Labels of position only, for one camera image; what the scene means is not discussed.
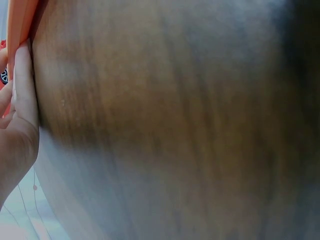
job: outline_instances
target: orange edge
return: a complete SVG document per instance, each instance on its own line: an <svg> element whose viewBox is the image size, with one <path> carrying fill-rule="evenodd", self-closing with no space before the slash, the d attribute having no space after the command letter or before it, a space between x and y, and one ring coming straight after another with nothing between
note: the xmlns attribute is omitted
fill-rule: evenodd
<svg viewBox="0 0 320 240"><path fill-rule="evenodd" d="M8 51L8 77L13 79L15 55L22 42L27 40L39 0L9 0L6 47Z"/></svg>

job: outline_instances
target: skin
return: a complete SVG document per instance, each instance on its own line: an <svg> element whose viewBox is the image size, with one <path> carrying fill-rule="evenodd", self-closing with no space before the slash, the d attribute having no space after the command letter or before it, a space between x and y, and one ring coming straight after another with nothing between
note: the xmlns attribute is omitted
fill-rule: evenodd
<svg viewBox="0 0 320 240"><path fill-rule="evenodd" d="M1 73L6 68L7 59L7 50L1 50ZM0 90L0 116L9 103L10 113L0 119L0 209L38 155L38 108L27 43L16 52L13 81Z"/></svg>

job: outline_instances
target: wooden surface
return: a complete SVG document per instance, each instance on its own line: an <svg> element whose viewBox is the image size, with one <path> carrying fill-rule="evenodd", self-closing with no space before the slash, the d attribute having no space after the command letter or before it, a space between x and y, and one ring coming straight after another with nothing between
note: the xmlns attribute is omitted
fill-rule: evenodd
<svg viewBox="0 0 320 240"><path fill-rule="evenodd" d="M70 237L320 239L315 6L48 1L36 169Z"/></svg>

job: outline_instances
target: string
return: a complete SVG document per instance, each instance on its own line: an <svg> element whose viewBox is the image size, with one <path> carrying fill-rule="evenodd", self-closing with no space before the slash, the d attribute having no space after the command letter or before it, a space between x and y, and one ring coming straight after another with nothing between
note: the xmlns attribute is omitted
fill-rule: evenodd
<svg viewBox="0 0 320 240"><path fill-rule="evenodd" d="M36 188L35 187L36 187L36 171L35 171L35 168L33 168L33 196L34 196L35 209L41 219L42 225L44 226L46 233L48 234L50 240L52 240L51 235L50 235L48 229L46 228L45 223L44 223L44 221L40 215L40 212L38 210L37 201L36 201Z"/></svg>
<svg viewBox="0 0 320 240"><path fill-rule="evenodd" d="M17 220L16 217L11 213L11 211L9 211L9 209L8 209L5 205L3 205L3 207L4 207L4 209L7 210L7 212L13 217L14 221L15 221L16 224L19 226L19 228L21 228L18 220Z"/></svg>
<svg viewBox="0 0 320 240"><path fill-rule="evenodd" d="M26 215L27 215L27 217L28 217L28 219L29 219L29 221L30 221L30 223L31 223L31 225L32 225L32 228L33 228L33 230L34 230L34 232L35 232L36 236L37 236L37 237L38 237L38 239L40 240L40 237L39 237L39 235L38 235L38 233L37 233L37 231L36 231L36 229L35 229L34 225L32 224L32 221L31 221L31 219L30 219L30 216L29 216L29 214L28 214L28 212L27 212L26 204L25 204L24 198L23 198L23 196L22 196L22 193L21 193L21 189L20 189L19 184L18 184L18 188L19 188L19 192L20 192L21 199L22 199L22 202L23 202L23 206L24 206L25 213L26 213Z"/></svg>

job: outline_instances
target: dark round object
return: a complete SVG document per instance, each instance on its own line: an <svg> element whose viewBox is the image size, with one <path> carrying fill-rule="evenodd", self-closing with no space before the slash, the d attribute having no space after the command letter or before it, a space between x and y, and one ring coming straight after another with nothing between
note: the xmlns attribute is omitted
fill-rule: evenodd
<svg viewBox="0 0 320 240"><path fill-rule="evenodd" d="M5 69L3 73L1 73L0 80L4 85L6 85L8 83L9 77L8 77L8 70L7 69Z"/></svg>

